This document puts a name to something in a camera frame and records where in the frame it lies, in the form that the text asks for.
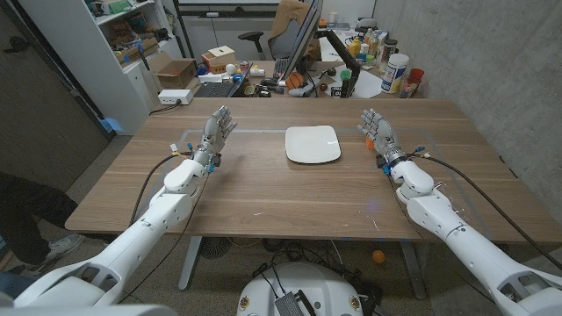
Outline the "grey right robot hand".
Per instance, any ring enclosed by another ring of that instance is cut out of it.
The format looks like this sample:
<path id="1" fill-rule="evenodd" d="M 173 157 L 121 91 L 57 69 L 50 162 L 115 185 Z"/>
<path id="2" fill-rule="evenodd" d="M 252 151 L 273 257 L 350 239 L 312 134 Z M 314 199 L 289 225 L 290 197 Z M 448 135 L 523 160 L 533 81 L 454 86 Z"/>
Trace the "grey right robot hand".
<path id="1" fill-rule="evenodd" d="M 358 130 L 373 143 L 379 158 L 379 168 L 391 170 L 399 162 L 407 159 L 407 155 L 401 149 L 397 133 L 383 116 L 373 109 L 364 110 L 361 115 L 362 124 Z"/>

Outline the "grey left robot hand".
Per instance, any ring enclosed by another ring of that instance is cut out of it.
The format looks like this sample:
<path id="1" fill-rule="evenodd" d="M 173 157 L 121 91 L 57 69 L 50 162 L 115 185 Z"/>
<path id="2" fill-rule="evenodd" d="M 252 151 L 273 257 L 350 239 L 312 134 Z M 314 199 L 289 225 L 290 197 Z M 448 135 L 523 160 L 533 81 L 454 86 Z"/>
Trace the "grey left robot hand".
<path id="1" fill-rule="evenodd" d="M 206 168 L 220 154 L 229 134 L 236 128 L 227 106 L 221 106 L 206 122 L 192 159 Z"/>

